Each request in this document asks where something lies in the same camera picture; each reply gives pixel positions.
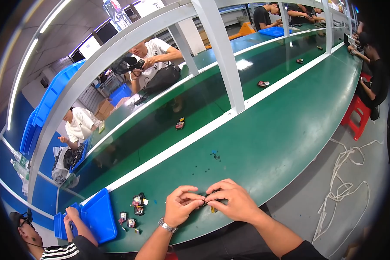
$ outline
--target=plastic bottle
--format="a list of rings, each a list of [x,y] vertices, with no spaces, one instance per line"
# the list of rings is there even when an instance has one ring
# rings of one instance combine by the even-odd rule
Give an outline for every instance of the plastic bottle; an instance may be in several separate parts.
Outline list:
[[[20,178],[29,180],[29,171],[25,169],[19,162],[10,159],[10,163],[13,164],[13,168],[16,170],[17,174],[19,174]]]
[[[29,167],[29,160],[26,159],[19,151],[13,150],[13,155],[15,156],[16,161],[18,161],[24,168]]]

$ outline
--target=ceiling light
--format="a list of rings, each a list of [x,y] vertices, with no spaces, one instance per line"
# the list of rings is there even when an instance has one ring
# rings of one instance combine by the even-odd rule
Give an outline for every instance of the ceiling light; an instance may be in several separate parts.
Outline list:
[[[52,23],[52,20],[58,15],[59,12],[62,11],[62,9],[70,2],[71,0],[65,0],[58,8],[51,14],[51,16],[46,20],[45,24],[43,25],[42,29],[40,29],[40,33],[43,33],[46,28],[48,28],[49,24]]]
[[[11,114],[13,113],[13,106],[15,105],[15,98],[17,93],[17,87],[20,83],[21,75],[23,74],[24,67],[26,67],[27,61],[29,60],[30,55],[32,54],[33,49],[35,48],[35,45],[37,44],[38,39],[36,38],[32,45],[29,47],[29,50],[26,53],[26,56],[24,57],[23,62],[21,63],[19,73],[17,74],[15,86],[13,87],[13,92],[11,93],[11,100],[10,100],[10,106],[9,106],[9,114],[7,115],[7,130],[10,130],[10,124],[11,124]]]

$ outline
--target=concrete floor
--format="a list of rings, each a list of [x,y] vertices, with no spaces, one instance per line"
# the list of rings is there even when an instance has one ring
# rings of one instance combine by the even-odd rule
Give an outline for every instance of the concrete floor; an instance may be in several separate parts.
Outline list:
[[[333,134],[333,139],[345,144],[347,147],[361,147],[373,140],[384,144],[373,143],[362,149],[365,156],[363,165],[355,165],[347,160],[338,171],[344,182],[354,184],[354,190],[362,181],[370,187],[369,206],[358,226],[344,242],[342,247],[330,257],[340,259],[350,243],[356,242],[362,236],[363,228],[375,221],[379,206],[382,203],[384,192],[387,190],[390,177],[388,154],[386,144],[387,100],[380,105],[380,118],[374,122],[369,121],[364,133],[358,141],[354,141],[354,133],[350,127],[339,126]],[[267,202],[267,207],[274,219],[280,221],[303,239],[312,241],[319,221],[317,211],[321,207],[325,196],[329,192],[329,182],[332,170],[343,146],[328,142],[321,153],[294,181],[284,190]],[[362,163],[360,153],[353,153],[350,157]],[[341,182],[336,179],[332,192],[336,194]],[[348,233],[355,226],[367,203],[367,187],[363,184],[354,194],[347,196],[338,203],[333,222],[326,233],[314,242],[316,249],[325,257],[331,255],[344,241]],[[335,202],[328,199],[327,216],[323,229],[328,225]]]

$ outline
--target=red plastic stool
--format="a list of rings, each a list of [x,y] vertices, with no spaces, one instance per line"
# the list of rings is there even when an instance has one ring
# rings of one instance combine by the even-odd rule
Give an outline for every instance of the red plastic stool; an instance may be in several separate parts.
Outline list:
[[[360,115],[359,127],[351,121],[351,114],[353,111],[357,112],[358,115]],[[344,118],[341,120],[341,125],[348,124],[355,133],[354,140],[357,141],[364,132],[364,128],[366,127],[366,124],[370,119],[370,114],[371,109],[366,107],[357,95],[354,95],[351,104],[348,107],[347,112],[345,113]]]

